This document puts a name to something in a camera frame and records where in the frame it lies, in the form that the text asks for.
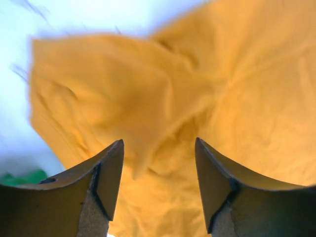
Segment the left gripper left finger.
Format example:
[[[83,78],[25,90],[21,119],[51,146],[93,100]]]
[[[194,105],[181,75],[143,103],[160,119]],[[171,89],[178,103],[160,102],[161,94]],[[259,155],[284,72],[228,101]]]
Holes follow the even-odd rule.
[[[3,237],[104,237],[114,218],[124,158],[115,141],[38,184],[0,187]]]

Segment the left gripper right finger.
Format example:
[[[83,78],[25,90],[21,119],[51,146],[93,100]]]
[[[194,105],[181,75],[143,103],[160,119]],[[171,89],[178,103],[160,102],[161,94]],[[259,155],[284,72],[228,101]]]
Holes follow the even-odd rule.
[[[195,141],[207,232],[213,237],[313,237],[316,188],[259,174]]]

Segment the yellow t shirt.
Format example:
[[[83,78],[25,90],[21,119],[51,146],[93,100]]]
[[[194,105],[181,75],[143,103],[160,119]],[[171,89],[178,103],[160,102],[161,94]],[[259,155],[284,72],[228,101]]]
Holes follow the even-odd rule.
[[[33,57],[31,122],[66,168],[124,140],[117,237],[206,236],[197,137],[316,182],[313,0],[215,0],[147,39],[35,39]]]

